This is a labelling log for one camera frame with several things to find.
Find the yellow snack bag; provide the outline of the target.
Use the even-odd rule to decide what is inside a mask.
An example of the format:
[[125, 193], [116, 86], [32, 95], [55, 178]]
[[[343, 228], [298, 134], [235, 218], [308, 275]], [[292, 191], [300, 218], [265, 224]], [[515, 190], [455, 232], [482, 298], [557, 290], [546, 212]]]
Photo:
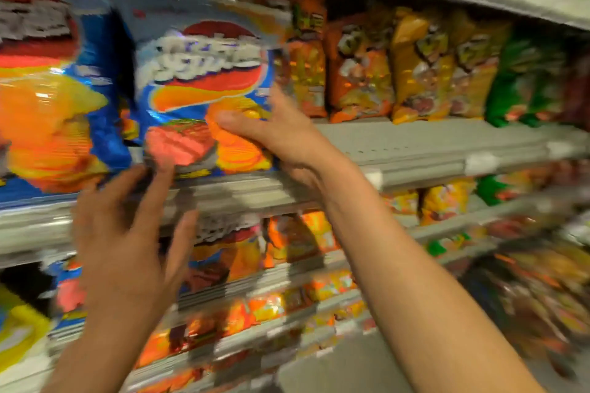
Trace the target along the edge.
[[395, 89], [393, 124], [439, 121], [450, 114], [454, 59], [440, 10], [399, 9], [389, 58]]
[[474, 178], [460, 178], [424, 190], [419, 205], [420, 226], [433, 225], [465, 214], [469, 197], [475, 188]]
[[449, 24], [454, 59], [448, 92], [450, 115], [482, 119], [512, 24], [506, 20], [473, 18], [465, 10], [455, 10]]

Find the row of small orange packets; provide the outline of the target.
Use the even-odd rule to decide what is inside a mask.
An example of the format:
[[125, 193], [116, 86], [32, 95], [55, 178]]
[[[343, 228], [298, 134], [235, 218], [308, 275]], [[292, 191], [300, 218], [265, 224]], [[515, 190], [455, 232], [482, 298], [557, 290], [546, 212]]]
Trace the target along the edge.
[[301, 273], [274, 285], [231, 286], [168, 313], [122, 393], [218, 393], [309, 353], [369, 320], [349, 269]]

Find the orange snack bag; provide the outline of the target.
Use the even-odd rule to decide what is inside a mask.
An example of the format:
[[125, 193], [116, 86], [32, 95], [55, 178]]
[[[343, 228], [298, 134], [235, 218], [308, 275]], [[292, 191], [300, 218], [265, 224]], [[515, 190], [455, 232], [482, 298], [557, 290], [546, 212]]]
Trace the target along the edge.
[[388, 48], [394, 25], [390, 10], [367, 11], [328, 22], [323, 43], [330, 123], [391, 113], [395, 95]]
[[340, 250], [331, 224], [321, 210], [272, 216], [262, 222], [263, 267], [306, 260]]
[[285, 92], [309, 118], [326, 118], [325, 0], [280, 0], [289, 5], [291, 32], [285, 44]]

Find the green snack bag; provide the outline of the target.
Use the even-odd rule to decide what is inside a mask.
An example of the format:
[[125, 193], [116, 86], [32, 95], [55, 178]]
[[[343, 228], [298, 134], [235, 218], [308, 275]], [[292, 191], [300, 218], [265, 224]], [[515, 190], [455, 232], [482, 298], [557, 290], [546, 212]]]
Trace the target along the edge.
[[558, 121], [564, 108], [568, 54], [564, 38], [518, 27], [500, 54], [484, 118], [496, 128], [539, 127]]
[[511, 199], [510, 184], [506, 173], [484, 175], [477, 179], [476, 195], [487, 206], [496, 206]]

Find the dark red snack bag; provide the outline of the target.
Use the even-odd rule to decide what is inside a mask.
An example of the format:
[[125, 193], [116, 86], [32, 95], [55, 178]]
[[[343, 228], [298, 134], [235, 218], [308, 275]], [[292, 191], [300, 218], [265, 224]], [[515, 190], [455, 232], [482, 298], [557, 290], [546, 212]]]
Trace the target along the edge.
[[572, 62], [562, 121], [590, 133], [590, 47], [583, 49]]

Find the person's left hand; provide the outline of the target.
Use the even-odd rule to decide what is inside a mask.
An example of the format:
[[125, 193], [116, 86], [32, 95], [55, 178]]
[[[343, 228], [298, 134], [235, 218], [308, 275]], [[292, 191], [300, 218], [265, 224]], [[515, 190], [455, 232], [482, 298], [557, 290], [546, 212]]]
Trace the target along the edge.
[[91, 183], [79, 193], [72, 235], [87, 313], [135, 309], [164, 314], [171, 306], [179, 289], [165, 286], [159, 228], [173, 178], [172, 164], [158, 167], [135, 212], [126, 211], [125, 227], [98, 227], [98, 192], [105, 185]]

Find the person's right hand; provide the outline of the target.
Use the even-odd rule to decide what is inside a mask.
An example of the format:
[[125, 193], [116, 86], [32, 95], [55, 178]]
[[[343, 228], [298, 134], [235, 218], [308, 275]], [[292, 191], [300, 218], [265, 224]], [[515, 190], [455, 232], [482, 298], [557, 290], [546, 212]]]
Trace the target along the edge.
[[288, 176], [323, 198], [365, 200], [376, 194], [360, 168], [330, 143], [278, 84], [271, 87], [268, 100], [271, 116], [263, 121], [273, 122], [276, 130], [266, 142], [250, 141], [276, 156]]

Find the person's left forearm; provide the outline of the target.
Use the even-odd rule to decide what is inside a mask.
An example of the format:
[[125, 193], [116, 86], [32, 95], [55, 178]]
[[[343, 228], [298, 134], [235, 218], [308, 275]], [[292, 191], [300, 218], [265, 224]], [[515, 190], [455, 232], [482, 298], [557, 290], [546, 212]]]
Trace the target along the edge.
[[81, 336], [64, 348], [40, 393], [119, 393], [162, 316], [89, 310]]

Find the yellow packet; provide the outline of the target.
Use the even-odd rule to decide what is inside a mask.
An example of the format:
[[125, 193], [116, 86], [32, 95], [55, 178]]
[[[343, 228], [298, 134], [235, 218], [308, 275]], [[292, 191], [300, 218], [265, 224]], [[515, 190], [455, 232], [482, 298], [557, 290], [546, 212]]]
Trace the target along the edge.
[[0, 283], [0, 373], [38, 353], [51, 321]]

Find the person's right forearm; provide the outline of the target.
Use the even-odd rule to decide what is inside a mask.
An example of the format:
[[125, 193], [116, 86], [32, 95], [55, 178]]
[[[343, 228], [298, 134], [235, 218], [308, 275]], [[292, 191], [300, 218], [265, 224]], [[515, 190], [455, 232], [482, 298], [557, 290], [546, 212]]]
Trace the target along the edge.
[[359, 168], [316, 169], [328, 219], [416, 393], [545, 393], [458, 281], [404, 228]]

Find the pile of mixed snack packets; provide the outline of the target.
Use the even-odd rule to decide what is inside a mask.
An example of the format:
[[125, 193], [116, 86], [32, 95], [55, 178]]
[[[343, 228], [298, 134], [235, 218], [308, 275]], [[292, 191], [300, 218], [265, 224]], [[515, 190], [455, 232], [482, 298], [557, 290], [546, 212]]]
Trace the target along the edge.
[[580, 380], [590, 356], [590, 223], [520, 215], [485, 230], [495, 247], [476, 257], [461, 285], [526, 360]]

